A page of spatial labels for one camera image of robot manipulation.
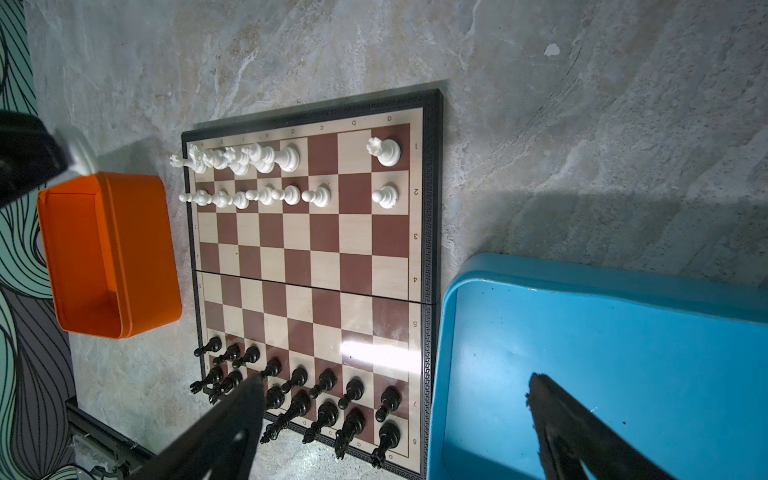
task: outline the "black pawn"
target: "black pawn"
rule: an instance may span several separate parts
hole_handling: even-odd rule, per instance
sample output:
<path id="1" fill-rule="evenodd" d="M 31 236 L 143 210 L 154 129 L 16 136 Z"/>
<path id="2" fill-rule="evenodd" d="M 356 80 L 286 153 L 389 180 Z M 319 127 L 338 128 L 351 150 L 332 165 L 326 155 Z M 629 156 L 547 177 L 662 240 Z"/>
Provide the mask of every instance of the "black pawn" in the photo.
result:
<path id="1" fill-rule="evenodd" d="M 304 440 L 302 443 L 311 443 L 315 441 L 317 432 L 322 427 L 330 427 L 335 425 L 339 419 L 339 409 L 333 405 L 333 402 L 324 402 L 320 408 L 317 409 L 317 421 L 312 422 L 312 425 L 304 432 Z"/>
<path id="2" fill-rule="evenodd" d="M 320 373 L 320 377 L 317 379 L 317 384 L 310 389 L 310 398 L 316 399 L 320 392 L 331 390 L 335 384 L 336 376 L 333 375 L 333 371 L 331 369 L 323 370 L 323 373 Z"/>
<path id="3" fill-rule="evenodd" d="M 362 384 L 360 379 L 351 379 L 349 383 L 346 384 L 346 393 L 342 398 L 339 399 L 339 408 L 341 410 L 346 410 L 347 407 L 349 407 L 350 402 L 360 400 L 362 398 L 362 391 L 364 389 L 365 386 Z"/>
<path id="4" fill-rule="evenodd" d="M 279 385 L 275 385 L 266 391 L 266 406 L 264 408 L 267 410 L 278 409 L 285 401 L 286 396 L 283 390 L 280 389 Z"/>
<path id="5" fill-rule="evenodd" d="M 387 422 L 379 430 L 379 447 L 371 453 L 371 465 L 381 468 L 386 460 L 386 451 L 394 449 L 400 443 L 400 429 L 394 422 Z"/>
<path id="6" fill-rule="evenodd" d="M 266 363 L 266 367 L 261 371 L 261 378 L 265 379 L 268 376 L 278 376 L 280 370 L 283 369 L 283 365 L 280 363 L 280 359 L 275 357 Z"/>
<path id="7" fill-rule="evenodd" d="M 394 386 L 388 386 L 382 392 L 382 405 L 376 410 L 376 421 L 381 423 L 386 420 L 386 416 L 397 410 L 400 406 L 400 392 Z"/>
<path id="8" fill-rule="evenodd" d="M 304 367 L 300 366 L 293 370 L 290 375 L 290 380 L 283 384 L 283 393 L 288 393 L 295 386 L 302 386 L 306 383 L 309 376 L 306 373 Z"/>
<path id="9" fill-rule="evenodd" d="M 227 377 L 219 383 L 218 387 L 214 389 L 214 393 L 211 394 L 209 401 L 210 404 L 213 405 L 214 403 L 221 400 L 224 395 L 231 392 L 233 388 L 238 386 L 240 382 L 243 381 L 243 375 L 240 374 L 237 370 L 233 370 L 230 372 Z"/>
<path id="10" fill-rule="evenodd" d="M 208 343 L 194 350 L 195 356 L 203 356 L 205 352 L 218 352 L 221 350 L 221 339 L 217 336 L 212 336 Z"/>
<path id="11" fill-rule="evenodd" d="M 198 393 L 200 390 L 203 389 L 206 385 L 209 383 L 218 383 L 221 381 L 221 379 L 224 377 L 224 372 L 221 370 L 220 366 L 215 366 L 208 372 L 208 375 L 205 376 L 204 379 L 198 380 L 197 382 L 192 382 L 190 385 L 190 392 L 192 393 Z"/>
<path id="12" fill-rule="evenodd" d="M 241 356 L 239 359 L 235 359 L 232 362 L 232 367 L 239 369 L 241 366 L 245 365 L 246 363 L 256 363 L 259 360 L 260 356 L 261 356 L 261 352 L 259 351 L 259 347 L 255 345 L 251 345 L 245 349 L 245 353 L 243 354 L 243 356 Z"/>
<path id="13" fill-rule="evenodd" d="M 240 356 L 240 347 L 236 343 L 233 343 L 227 347 L 227 350 L 224 351 L 224 353 L 214 358 L 214 365 L 221 365 L 227 360 L 236 359 L 238 356 Z"/>
<path id="14" fill-rule="evenodd" d="M 333 451 L 339 460 L 344 458 L 346 448 L 352 439 L 355 438 L 355 435 L 360 435 L 365 427 L 366 417 L 362 415 L 360 409 L 353 409 L 346 416 L 341 430 L 336 430 L 336 440 L 333 442 Z"/>
<path id="15" fill-rule="evenodd" d="M 290 400 L 290 406 L 285 413 L 277 416 L 277 420 L 268 425 L 264 430 L 260 443 L 268 443 L 270 440 L 277 440 L 277 436 L 282 432 L 288 423 L 296 417 L 304 416 L 310 410 L 312 400 L 303 390 L 300 390 Z"/>

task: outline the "chessboard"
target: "chessboard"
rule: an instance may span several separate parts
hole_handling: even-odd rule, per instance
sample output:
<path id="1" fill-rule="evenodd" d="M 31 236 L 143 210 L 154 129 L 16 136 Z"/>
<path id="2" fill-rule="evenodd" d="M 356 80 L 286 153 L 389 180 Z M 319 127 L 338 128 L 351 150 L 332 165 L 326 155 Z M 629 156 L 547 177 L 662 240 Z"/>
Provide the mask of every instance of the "chessboard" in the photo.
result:
<path id="1" fill-rule="evenodd" d="M 366 150 L 374 137 L 399 145 L 396 164 L 387 167 Z M 181 140 L 185 159 L 192 146 L 215 152 L 254 144 L 274 151 L 290 147 L 300 159 L 292 171 L 275 166 L 262 173 L 251 167 L 243 175 L 230 168 L 196 173 L 185 166 L 189 194 L 233 196 L 290 186 L 330 192 L 322 207 L 303 200 L 257 199 L 245 208 L 188 204 L 199 346 L 214 337 L 223 343 L 201 356 L 201 375 L 233 344 L 241 353 L 251 346 L 260 351 L 256 362 L 239 367 L 243 378 L 258 376 L 269 360 L 279 360 L 282 368 L 267 376 L 265 391 L 304 368 L 306 383 L 267 411 L 266 419 L 274 421 L 293 396 L 310 391 L 321 373 L 332 371 L 334 386 L 289 424 L 302 433 L 317 420 L 319 406 L 338 404 L 350 380 L 362 381 L 362 396 L 340 409 L 336 423 L 321 428 L 317 441 L 332 445 L 345 415 L 358 409 L 365 425 L 347 452 L 369 462 L 384 425 L 374 416 L 382 394 L 394 386 L 401 401 L 387 422 L 396 424 L 400 440 L 386 452 L 382 467 L 425 478 L 432 341 L 439 321 L 440 92 L 267 114 L 184 132 Z M 394 207 L 372 201 L 372 192 L 384 186 L 398 192 Z M 231 360 L 220 367 L 225 376 L 233 370 Z M 261 446 L 279 447 L 279 438 Z"/>

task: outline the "blue tray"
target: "blue tray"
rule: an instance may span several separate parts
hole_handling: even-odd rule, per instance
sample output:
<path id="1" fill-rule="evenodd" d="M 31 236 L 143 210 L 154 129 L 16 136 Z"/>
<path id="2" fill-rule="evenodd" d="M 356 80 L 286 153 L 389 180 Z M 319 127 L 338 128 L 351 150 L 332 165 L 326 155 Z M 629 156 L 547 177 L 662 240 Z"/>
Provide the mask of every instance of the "blue tray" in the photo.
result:
<path id="1" fill-rule="evenodd" d="M 768 290 L 496 253 L 442 306 L 427 477 L 544 478 L 546 373 L 676 478 L 765 478 Z"/>

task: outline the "gray marble surface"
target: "gray marble surface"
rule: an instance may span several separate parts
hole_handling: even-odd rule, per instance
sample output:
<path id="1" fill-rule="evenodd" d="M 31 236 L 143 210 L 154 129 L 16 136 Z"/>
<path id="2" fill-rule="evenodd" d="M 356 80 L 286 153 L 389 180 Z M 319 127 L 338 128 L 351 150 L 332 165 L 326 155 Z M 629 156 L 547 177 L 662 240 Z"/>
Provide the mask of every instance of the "gray marble surface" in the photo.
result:
<path id="1" fill-rule="evenodd" d="M 46 125 L 76 125 L 105 170 L 166 186 L 180 321 L 120 342 L 71 337 L 83 407 L 155 451 L 207 411 L 186 391 L 199 375 L 187 220 L 166 162 L 200 122 L 434 82 L 445 94 L 443 289 L 480 251 L 768 283 L 765 2 L 26 9 Z M 254 478 L 389 476 L 336 464 L 294 434 L 268 446 Z"/>

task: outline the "orange plastic box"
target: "orange plastic box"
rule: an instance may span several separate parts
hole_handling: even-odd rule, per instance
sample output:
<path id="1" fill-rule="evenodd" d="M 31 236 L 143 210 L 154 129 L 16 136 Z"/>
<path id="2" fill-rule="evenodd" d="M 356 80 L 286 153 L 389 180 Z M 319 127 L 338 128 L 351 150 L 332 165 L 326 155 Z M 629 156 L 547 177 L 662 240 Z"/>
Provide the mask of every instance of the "orange plastic box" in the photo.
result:
<path id="1" fill-rule="evenodd" d="M 100 172 L 40 191 L 56 319 L 122 339 L 175 322 L 181 298 L 158 177 Z"/>

